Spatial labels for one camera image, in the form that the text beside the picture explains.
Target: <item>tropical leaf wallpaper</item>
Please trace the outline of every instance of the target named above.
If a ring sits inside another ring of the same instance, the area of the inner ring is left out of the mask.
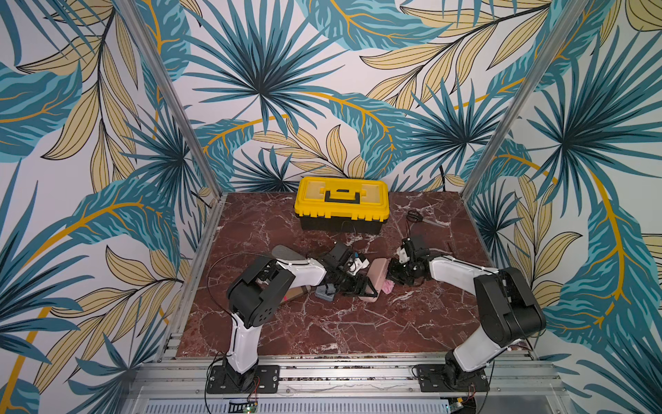
[[[182,4],[139,8],[177,79]],[[0,19],[0,413],[114,413],[216,200],[112,1],[3,0]]]
[[[182,2],[186,20],[172,23],[186,24],[186,46],[171,36],[164,47],[181,47],[162,56],[224,191],[294,191],[304,176],[458,191],[566,3]]]
[[[661,11],[589,1],[469,200],[544,307],[533,342],[578,413],[662,413]]]

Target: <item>red marble surface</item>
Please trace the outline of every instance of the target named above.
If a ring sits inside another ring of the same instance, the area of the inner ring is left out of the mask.
[[[214,356],[230,346],[230,317],[213,303],[228,307],[226,290],[255,258],[233,252],[270,252],[283,244],[312,257],[328,252],[334,240],[353,244],[369,259],[393,257],[407,234],[404,215],[421,211],[439,225],[416,223],[429,247],[455,257],[488,265],[478,236],[457,193],[390,193],[391,216],[378,236],[352,233],[303,232],[294,214],[293,193],[231,193],[220,220],[209,261],[191,308],[178,356]],[[440,282],[419,287],[396,285],[374,303],[336,297],[333,303],[312,293],[280,306],[262,329],[261,355],[337,354],[360,352],[445,351],[461,344],[479,325],[475,297]]]

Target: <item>black wire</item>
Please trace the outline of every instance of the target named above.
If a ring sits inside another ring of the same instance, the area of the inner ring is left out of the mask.
[[[485,392],[485,399],[483,400],[481,409],[476,411],[476,414],[481,414],[481,411],[483,410],[485,403],[487,402],[487,395],[490,394],[490,385],[492,384],[492,375],[494,375],[496,364],[497,364],[496,360],[492,360],[492,372],[490,372],[490,379],[487,382],[487,391]]]
[[[214,302],[214,303],[216,304],[216,306],[218,306],[218,308],[219,308],[220,310],[222,310],[222,311],[224,311],[225,313],[227,313],[228,315],[230,315],[230,317],[232,317],[232,314],[230,313],[230,311],[227,310],[227,309],[225,309],[225,308],[224,308],[224,307],[223,307],[223,306],[222,306],[222,305],[221,305],[221,304],[220,304],[220,303],[214,298],[214,295],[211,294],[211,289],[209,289],[209,275],[211,274],[211,271],[213,270],[213,268],[214,268],[214,267],[215,267],[215,266],[216,266],[221,260],[223,260],[223,259],[225,259],[225,258],[228,258],[228,257],[230,257],[230,256],[236,256],[237,254],[252,254],[253,256],[260,256],[260,257],[266,257],[267,259],[273,259],[273,257],[271,257],[271,256],[267,256],[267,255],[265,255],[265,254],[260,254],[260,253],[252,253],[252,252],[230,253],[230,254],[227,254],[227,255],[223,256],[222,258],[218,259],[216,262],[214,262],[213,265],[211,265],[211,267],[209,268],[209,270],[207,270],[207,293],[209,294],[209,297],[211,298],[212,302]]]
[[[406,219],[407,223],[407,237],[411,237],[412,235],[412,227],[416,223],[420,223],[423,221],[424,217],[423,214],[420,213],[418,210],[409,210],[407,211],[407,214],[404,216]]]
[[[205,378],[205,408],[207,408],[207,413],[209,414],[211,414],[211,410],[209,409],[209,405],[207,404],[207,386],[209,384],[209,376],[211,375],[211,369],[214,366],[214,364],[216,364],[219,361],[218,359],[219,354],[223,354],[221,360],[225,359],[225,353],[218,351],[216,353],[216,356],[212,360],[211,364],[209,364],[209,366],[207,367],[207,377]]]

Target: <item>pink cloth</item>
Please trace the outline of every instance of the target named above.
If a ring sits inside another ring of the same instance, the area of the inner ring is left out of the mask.
[[[384,281],[384,284],[381,286],[381,291],[388,295],[389,293],[391,293],[393,291],[393,286],[395,286],[395,283],[393,283],[393,280],[386,279]]]

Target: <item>pink sponge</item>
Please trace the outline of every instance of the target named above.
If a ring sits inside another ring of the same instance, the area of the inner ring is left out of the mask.
[[[381,291],[381,287],[384,284],[384,281],[386,280],[386,273],[388,269],[389,269],[389,259],[385,259],[385,258],[374,259],[370,264],[370,269],[368,269],[367,276],[372,282],[373,286],[375,286],[375,289],[377,290],[377,295],[379,295],[379,292]],[[367,287],[366,292],[372,293],[372,289],[370,289],[370,287]],[[366,297],[366,296],[359,296],[359,299],[366,302],[374,302],[377,300],[376,297]]]

